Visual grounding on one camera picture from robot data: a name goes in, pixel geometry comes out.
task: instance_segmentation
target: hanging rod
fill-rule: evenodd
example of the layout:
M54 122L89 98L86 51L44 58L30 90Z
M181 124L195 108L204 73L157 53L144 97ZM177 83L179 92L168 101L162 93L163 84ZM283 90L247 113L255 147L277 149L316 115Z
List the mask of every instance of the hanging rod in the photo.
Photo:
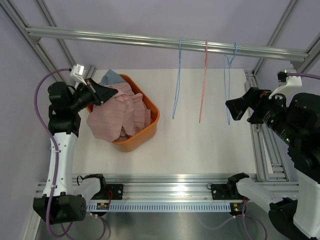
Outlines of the hanging rod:
M84 40L91 42L134 45L143 47L179 49L179 38L139 36L100 31L64 29L54 26L29 26L25 29L30 36L40 38ZM181 50L204 52L206 41L182 39ZM233 43L208 42L208 52L233 55L236 50ZM306 50L285 49L270 46L237 45L237 56L278 59L302 63L308 57Z

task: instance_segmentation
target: pink cloth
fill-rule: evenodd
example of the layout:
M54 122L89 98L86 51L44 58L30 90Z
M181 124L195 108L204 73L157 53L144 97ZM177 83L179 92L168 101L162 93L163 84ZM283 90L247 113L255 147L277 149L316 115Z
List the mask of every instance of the pink cloth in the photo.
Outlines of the pink cloth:
M96 106L86 120L96 138L110 143L124 141L150 125L151 112L141 93L134 94L127 82L106 87L117 89L118 93Z

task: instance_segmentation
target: orange basket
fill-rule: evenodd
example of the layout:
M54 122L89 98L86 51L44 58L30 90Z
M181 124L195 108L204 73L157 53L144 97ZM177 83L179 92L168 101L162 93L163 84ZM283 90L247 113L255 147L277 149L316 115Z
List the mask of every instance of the orange basket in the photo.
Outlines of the orange basket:
M147 109L151 111L151 124L138 132L136 135L130 137L125 141L113 141L112 143L118 148L121 152L131 152L132 150L139 147L144 142L152 138L157 131L157 123L160 117L160 112L157 106L146 96L146 94L141 90L140 87L128 76L120 74L120 76L130 85L134 94L141 93L143 95L142 101L144 102ZM90 104L86 109L91 113L93 111L93 104Z

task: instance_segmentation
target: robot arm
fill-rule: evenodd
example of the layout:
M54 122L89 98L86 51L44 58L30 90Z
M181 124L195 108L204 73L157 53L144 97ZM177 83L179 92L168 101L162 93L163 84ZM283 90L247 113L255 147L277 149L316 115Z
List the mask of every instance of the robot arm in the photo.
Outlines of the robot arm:
M46 186L42 198L33 200L33 209L46 221L49 196L54 176L56 176L50 205L51 224L83 220L86 216L86 203L94 195L107 194L106 182L102 174L84 177L82 184L76 190L72 186L74 151L81 122L78 112L90 104L101 105L118 92L116 89L97 84L91 78L83 80L82 73L81 65L77 64L71 69L71 78L79 83L73 93L64 82L55 82L48 88L51 102L48 129L58 145L58 152L51 141L51 158Z
M282 73L280 78L288 77ZM320 237L320 96L298 93L289 107L285 99L279 92L251 87L242 97L225 104L236 121L247 108L253 109L247 121L265 123L288 145L288 155L299 175L298 200L283 199L248 178L238 179L236 190L263 208L274 227L289 239L315 239Z

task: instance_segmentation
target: white table surface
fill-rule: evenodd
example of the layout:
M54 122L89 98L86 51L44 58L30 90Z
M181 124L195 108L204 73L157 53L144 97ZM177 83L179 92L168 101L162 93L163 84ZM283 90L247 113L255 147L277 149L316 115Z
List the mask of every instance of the white table surface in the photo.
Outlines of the white table surface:
M227 123L223 69L208 69L199 123L203 69L182 69L179 102L174 120L173 104L177 69L115 70L129 75L160 111L155 136L132 152L124 153L109 142L96 139L87 125L86 109L74 153L77 174L222 174L256 173L247 114ZM97 70L99 82L107 70ZM243 69L231 70L231 96L245 92Z

